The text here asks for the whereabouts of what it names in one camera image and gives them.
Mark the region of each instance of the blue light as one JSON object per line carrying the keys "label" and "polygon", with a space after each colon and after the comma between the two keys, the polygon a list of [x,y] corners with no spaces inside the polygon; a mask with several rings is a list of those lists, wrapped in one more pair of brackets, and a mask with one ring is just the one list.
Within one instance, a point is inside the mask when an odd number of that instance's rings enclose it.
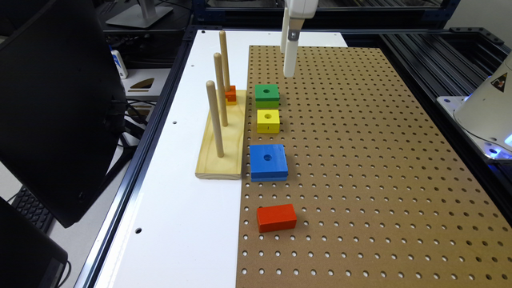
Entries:
{"label": "blue light", "polygon": [[490,156],[496,158],[502,151],[500,149],[491,149]]}
{"label": "blue light", "polygon": [[510,134],[509,137],[505,139],[505,144],[512,146],[512,134]]}

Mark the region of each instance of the green block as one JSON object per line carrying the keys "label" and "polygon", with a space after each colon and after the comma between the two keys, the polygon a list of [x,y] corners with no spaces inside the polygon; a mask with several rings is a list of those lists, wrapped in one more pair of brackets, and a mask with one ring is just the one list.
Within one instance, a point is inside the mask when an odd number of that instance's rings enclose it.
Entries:
{"label": "green block", "polygon": [[279,101],[256,102],[256,109],[260,109],[260,108],[279,108]]}
{"label": "green block", "polygon": [[256,102],[279,101],[279,89],[277,84],[254,85]]}

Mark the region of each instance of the black monitor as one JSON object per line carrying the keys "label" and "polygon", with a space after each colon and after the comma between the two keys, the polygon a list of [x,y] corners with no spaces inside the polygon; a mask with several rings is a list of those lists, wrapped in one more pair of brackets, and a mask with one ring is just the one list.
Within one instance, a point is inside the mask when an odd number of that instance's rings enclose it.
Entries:
{"label": "black monitor", "polygon": [[41,7],[0,44],[0,161],[68,227],[105,186],[126,98],[91,0]]}

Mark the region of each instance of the wooden peg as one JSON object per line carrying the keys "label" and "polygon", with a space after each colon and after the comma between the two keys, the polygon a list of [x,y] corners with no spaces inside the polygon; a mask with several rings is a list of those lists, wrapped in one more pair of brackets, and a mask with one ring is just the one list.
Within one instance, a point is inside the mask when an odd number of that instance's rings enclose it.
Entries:
{"label": "wooden peg", "polygon": [[218,88],[218,104],[220,105],[221,124],[227,126],[227,112],[226,112],[226,92],[224,91],[224,80],[222,76],[222,56],[219,53],[214,54],[215,61],[215,74],[217,75],[217,88]]}
{"label": "wooden peg", "polygon": [[221,124],[218,119],[217,93],[215,92],[215,83],[206,82],[206,92],[208,93],[208,103],[210,104],[211,123],[214,127],[215,146],[217,147],[217,156],[224,157],[224,147],[222,146]]}
{"label": "wooden peg", "polygon": [[225,92],[231,91],[230,84],[230,66],[227,60],[227,40],[226,40],[226,32],[221,30],[218,33],[221,39],[221,55],[222,55],[222,71],[224,72],[224,90]]}

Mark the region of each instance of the red block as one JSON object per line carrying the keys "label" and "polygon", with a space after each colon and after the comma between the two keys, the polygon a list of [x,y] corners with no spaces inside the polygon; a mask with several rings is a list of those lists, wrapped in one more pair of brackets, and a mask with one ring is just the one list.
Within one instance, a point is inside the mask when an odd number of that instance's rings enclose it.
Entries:
{"label": "red block", "polygon": [[295,228],[297,215],[291,204],[258,208],[258,230],[260,233]]}
{"label": "red block", "polygon": [[224,93],[226,94],[226,101],[234,103],[232,105],[236,105],[236,103],[237,103],[237,87],[235,85],[231,85],[230,92],[224,92]]}

